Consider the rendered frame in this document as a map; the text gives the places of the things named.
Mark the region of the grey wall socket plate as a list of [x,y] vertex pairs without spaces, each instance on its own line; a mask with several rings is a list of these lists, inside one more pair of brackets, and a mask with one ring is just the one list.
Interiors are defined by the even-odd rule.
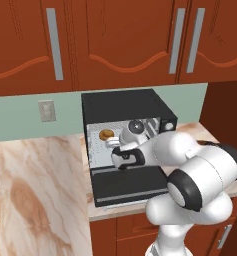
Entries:
[[43,122],[56,120],[55,106],[53,100],[40,100],[38,102],[40,117]]

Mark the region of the round brown bread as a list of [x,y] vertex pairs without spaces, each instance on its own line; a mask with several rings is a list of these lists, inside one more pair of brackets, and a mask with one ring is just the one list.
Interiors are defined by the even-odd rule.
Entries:
[[109,129],[104,129],[99,133],[99,138],[103,141],[106,141],[107,139],[113,136],[114,136],[114,132]]

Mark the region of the red-brown tall cabinet panel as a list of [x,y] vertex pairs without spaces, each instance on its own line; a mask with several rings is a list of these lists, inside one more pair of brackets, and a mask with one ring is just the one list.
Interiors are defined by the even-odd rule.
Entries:
[[208,84],[200,123],[220,142],[237,147],[237,81]]

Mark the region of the black toaster oven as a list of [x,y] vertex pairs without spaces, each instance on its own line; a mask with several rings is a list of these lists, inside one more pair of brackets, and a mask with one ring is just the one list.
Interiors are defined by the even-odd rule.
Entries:
[[[116,168],[112,150],[99,138],[102,130],[112,130],[118,136],[130,121],[139,120],[151,138],[177,126],[177,116],[152,89],[83,93],[81,100],[90,170]],[[165,130],[167,123],[174,128]]]

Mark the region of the black toaster oven door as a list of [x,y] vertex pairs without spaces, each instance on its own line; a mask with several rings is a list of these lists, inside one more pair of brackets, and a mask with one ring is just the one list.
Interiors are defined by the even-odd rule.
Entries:
[[167,175],[159,166],[91,169],[96,207],[148,200],[166,194]]

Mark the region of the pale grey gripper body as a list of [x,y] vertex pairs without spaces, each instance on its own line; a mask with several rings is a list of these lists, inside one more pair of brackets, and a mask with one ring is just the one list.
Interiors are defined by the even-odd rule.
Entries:
[[116,148],[116,147],[120,147],[122,145],[122,143],[120,142],[120,139],[118,137],[109,137],[106,141],[105,141],[105,145],[107,148]]

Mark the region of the red-brown base cupboard door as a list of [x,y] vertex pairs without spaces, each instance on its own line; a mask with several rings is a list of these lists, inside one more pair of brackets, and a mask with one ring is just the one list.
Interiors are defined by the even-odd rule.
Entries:
[[90,223],[93,256],[116,256],[116,219]]
[[218,241],[225,228],[233,225],[237,218],[237,197],[232,198],[233,211],[224,222],[215,225],[194,225],[187,233],[185,245],[193,256],[218,256]]

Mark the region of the red-brown wall cupboard door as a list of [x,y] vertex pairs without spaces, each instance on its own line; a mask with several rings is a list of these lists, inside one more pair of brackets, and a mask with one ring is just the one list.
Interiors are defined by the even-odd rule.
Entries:
[[[0,96],[73,89],[67,0],[0,0]],[[54,8],[64,79],[57,81],[46,9]]]
[[173,84],[176,14],[187,0],[74,0],[80,91]]
[[[194,71],[187,73],[198,8],[205,15]],[[179,83],[237,81],[237,0],[190,0]]]

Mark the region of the red-brown drawer front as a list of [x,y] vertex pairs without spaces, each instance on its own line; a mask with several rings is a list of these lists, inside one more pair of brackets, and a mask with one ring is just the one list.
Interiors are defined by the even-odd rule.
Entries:
[[148,221],[145,213],[118,217],[116,224],[118,239],[158,232],[158,227]]

